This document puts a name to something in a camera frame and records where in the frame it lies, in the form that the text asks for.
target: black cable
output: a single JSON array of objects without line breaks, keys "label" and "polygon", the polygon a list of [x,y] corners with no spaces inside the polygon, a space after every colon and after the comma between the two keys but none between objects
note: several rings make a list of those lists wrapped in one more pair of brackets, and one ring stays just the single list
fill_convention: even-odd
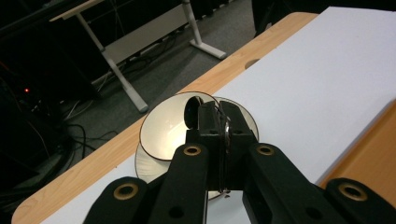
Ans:
[{"label": "black cable", "polygon": [[81,129],[81,131],[82,131],[82,136],[83,136],[83,139],[82,139],[83,144],[82,144],[81,159],[84,159],[84,158],[85,158],[85,146],[87,146],[87,144],[86,144],[86,142],[87,142],[87,134],[85,134],[85,129],[84,129],[84,127],[82,127],[82,126],[79,125],[79,124],[68,124],[67,127],[78,127],[78,128]]},{"label": "black cable", "polygon": [[114,133],[115,135],[119,134],[116,131],[109,131],[107,133],[104,133],[104,134],[100,135],[99,137],[86,137],[86,139],[89,139],[89,140],[100,140],[100,141],[109,141],[111,138],[107,139],[107,138],[103,138],[103,137],[105,137],[106,135],[111,134],[111,133]]},{"label": "black cable", "polygon": [[76,140],[76,139],[74,139],[74,141],[75,141],[76,143],[81,144],[81,145],[84,146],[84,147],[89,148],[89,149],[92,150],[92,151],[95,151],[95,150],[96,150],[96,148],[93,147],[93,146],[91,146],[91,145],[88,145],[88,144],[86,144],[86,143],[80,142],[80,141],[78,141],[78,140]]}]

